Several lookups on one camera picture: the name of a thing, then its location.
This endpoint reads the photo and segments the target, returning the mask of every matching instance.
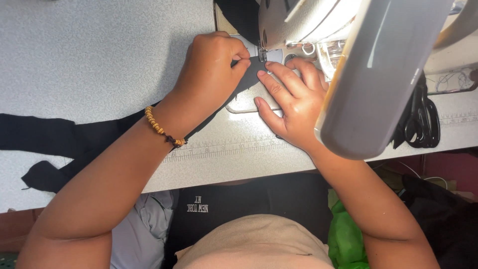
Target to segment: black cloth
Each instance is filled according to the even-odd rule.
[[[216,0],[216,4],[240,35],[259,44],[259,4],[255,0]]]
[[[478,203],[404,175],[400,198],[425,233],[442,269],[478,268]]]
[[[234,186],[197,186],[180,190],[164,246],[162,269],[176,251],[194,245],[218,226],[253,214],[274,214],[298,222],[324,244],[332,221],[329,185],[320,174],[291,173],[257,178]]]
[[[257,72],[266,71],[265,63],[260,62],[257,56],[251,57],[250,61],[250,67],[227,101],[189,133],[186,139],[211,122],[238,93],[259,82]],[[21,150],[74,159],[59,170],[48,161],[40,161],[22,177],[28,187],[57,193],[143,116],[144,111],[141,110],[118,120],[75,124],[64,119],[41,119],[0,113],[0,150]]]

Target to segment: person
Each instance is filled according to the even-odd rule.
[[[176,139],[184,137],[229,97],[249,57],[243,43],[225,32],[195,37],[175,87],[152,109],[159,126]],[[238,60],[233,67],[232,60]],[[266,68],[285,86],[267,72],[257,73],[284,115],[257,97],[260,116],[274,133],[305,151],[335,189],[362,231],[370,267],[439,268],[397,195],[364,161],[341,158],[315,138],[328,89],[323,73],[300,58],[285,66],[267,62]],[[139,120],[52,199],[28,235],[17,268],[108,268],[111,230],[172,148],[146,118]],[[317,237],[293,220],[269,214],[225,223],[177,256],[174,268],[332,268]]]

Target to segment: fingernail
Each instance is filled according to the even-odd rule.
[[[259,103],[259,99],[256,97],[254,98],[254,101],[256,102],[257,108],[259,108],[261,106],[261,103]]]

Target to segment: white speckled table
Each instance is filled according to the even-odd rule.
[[[172,88],[192,38],[213,30],[212,0],[0,0],[0,112],[76,123],[132,114]],[[431,99],[443,115],[478,107],[478,92]],[[450,126],[435,149],[402,145],[379,158],[478,145],[478,124]],[[0,212],[51,200],[52,193],[21,190],[21,176],[40,160],[57,167],[70,161],[0,151]],[[188,147],[168,156],[144,191],[312,168],[308,156],[275,139],[257,113],[222,110]]]

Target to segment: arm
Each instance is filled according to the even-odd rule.
[[[278,117],[257,97],[259,113],[276,134],[307,152],[335,189],[362,230],[370,266],[439,268],[423,231],[398,196],[364,161],[341,158],[315,138],[315,122],[328,89],[324,74],[300,58],[286,66],[266,64],[287,89],[267,73],[258,72],[261,82],[282,107],[284,117]],[[302,78],[291,71],[295,68]]]
[[[224,32],[197,36],[174,89],[152,111],[180,139],[218,109],[250,65],[244,44]],[[230,67],[231,61],[239,60]],[[172,145],[146,118],[86,166],[48,204],[17,268],[109,268],[111,230],[133,207]]]

